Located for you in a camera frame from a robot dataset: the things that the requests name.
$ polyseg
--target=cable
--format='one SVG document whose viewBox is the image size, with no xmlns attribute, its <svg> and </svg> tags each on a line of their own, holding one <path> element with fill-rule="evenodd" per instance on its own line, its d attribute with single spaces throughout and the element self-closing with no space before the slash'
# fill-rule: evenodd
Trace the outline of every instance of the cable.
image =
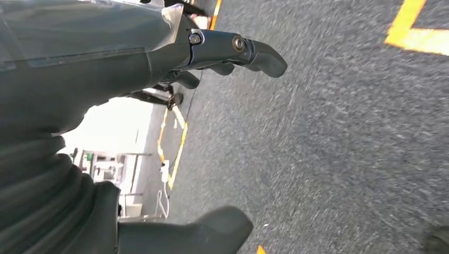
<svg viewBox="0 0 449 254">
<path fill-rule="evenodd" d="M 164 216 L 164 219 L 168 218 L 168 213 L 170 212 L 170 200 L 167 195 L 167 183 L 164 183 L 164 195 L 165 199 L 167 201 L 167 211 L 165 211 L 164 206 L 162 205 L 162 201 L 160 200 L 162 198 L 162 190 L 159 190 L 157 192 L 157 201 L 156 201 L 156 211 L 155 214 L 157 214 L 157 209 L 160 206 L 160 210 L 162 212 L 162 215 Z"/>
</svg>

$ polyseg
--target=caster wheel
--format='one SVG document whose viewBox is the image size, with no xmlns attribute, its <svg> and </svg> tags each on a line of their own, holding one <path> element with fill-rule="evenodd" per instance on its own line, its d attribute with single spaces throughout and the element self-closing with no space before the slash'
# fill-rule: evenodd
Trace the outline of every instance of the caster wheel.
<svg viewBox="0 0 449 254">
<path fill-rule="evenodd" d="M 433 230 L 424 241 L 425 254 L 449 253 L 449 226 L 442 226 Z"/>
<path fill-rule="evenodd" d="M 180 93 L 174 94 L 168 99 L 167 105 L 168 110 L 172 110 L 174 105 L 181 105 L 183 100 L 184 100 L 183 94 Z"/>
</svg>

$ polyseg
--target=screw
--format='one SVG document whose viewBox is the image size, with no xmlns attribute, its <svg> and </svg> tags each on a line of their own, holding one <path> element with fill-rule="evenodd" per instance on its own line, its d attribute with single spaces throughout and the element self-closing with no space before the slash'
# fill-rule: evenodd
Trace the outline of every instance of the screw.
<svg viewBox="0 0 449 254">
<path fill-rule="evenodd" d="M 243 52 L 243 50 L 245 49 L 243 38 L 239 35 L 234 36 L 234 38 L 232 39 L 232 46 L 237 52 Z"/>
<path fill-rule="evenodd" d="M 190 44 L 192 44 L 192 45 L 196 45 L 196 44 L 200 44 L 201 43 L 201 37 L 197 33 L 191 34 L 188 37 L 188 40 L 190 41 Z"/>
</svg>

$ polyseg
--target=asphalt pavement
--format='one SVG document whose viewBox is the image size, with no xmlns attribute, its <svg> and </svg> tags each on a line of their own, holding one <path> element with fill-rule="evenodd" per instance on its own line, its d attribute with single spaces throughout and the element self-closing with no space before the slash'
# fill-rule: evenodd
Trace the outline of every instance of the asphalt pavement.
<svg viewBox="0 0 449 254">
<path fill-rule="evenodd" d="M 203 72 L 168 221 L 231 204 L 255 224 L 241 253 L 421 253 L 449 224 L 449 57 L 383 43 L 402 2 L 224 0 L 216 30 L 289 69 Z M 448 6 L 416 25 L 447 28 Z"/>
</svg>

